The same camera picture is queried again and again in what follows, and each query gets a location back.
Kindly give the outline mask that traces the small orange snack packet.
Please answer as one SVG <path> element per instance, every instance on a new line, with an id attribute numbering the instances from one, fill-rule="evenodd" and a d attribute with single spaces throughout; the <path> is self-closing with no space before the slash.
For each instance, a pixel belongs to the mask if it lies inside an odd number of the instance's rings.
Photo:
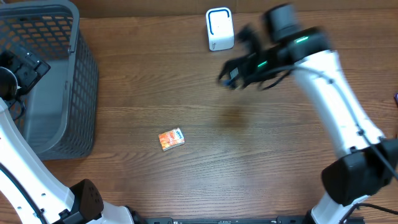
<path id="1" fill-rule="evenodd" d="M 185 144 L 185 137 L 180 128 L 164 132 L 159 135 L 159 142 L 163 151 Z"/>

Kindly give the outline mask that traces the red purple pad package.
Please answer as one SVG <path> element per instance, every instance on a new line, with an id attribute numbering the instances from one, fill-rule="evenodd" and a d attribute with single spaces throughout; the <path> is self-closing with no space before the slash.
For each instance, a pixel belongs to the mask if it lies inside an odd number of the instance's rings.
<path id="1" fill-rule="evenodd" d="M 398 106 L 398 93 L 396 93 L 394 95 L 394 101 L 395 101 L 396 105 Z"/>

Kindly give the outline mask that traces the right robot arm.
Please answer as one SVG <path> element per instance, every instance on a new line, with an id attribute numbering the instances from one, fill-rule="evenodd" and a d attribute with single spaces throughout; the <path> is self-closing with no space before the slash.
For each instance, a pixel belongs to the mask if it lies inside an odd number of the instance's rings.
<path id="1" fill-rule="evenodd" d="M 387 139 L 367 116 L 346 80 L 338 52 L 320 27 L 304 29 L 291 4 L 276 6 L 263 20 L 272 47 L 262 47 L 244 27 L 237 35 L 249 52 L 228 60 L 218 82 L 235 90 L 294 77 L 330 135 L 336 161 L 321 174 L 325 194 L 302 223 L 353 223 L 352 213 L 397 178 L 397 140 Z"/>

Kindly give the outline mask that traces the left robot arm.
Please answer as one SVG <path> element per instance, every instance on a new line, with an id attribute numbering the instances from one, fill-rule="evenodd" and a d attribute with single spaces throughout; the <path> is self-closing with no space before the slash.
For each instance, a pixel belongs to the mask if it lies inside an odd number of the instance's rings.
<path id="1" fill-rule="evenodd" d="M 31 52 L 1 52 L 1 192 L 22 223 L 145 223 L 127 206 L 105 202 L 88 179 L 63 185 L 16 127 L 9 109 L 50 70 Z"/>

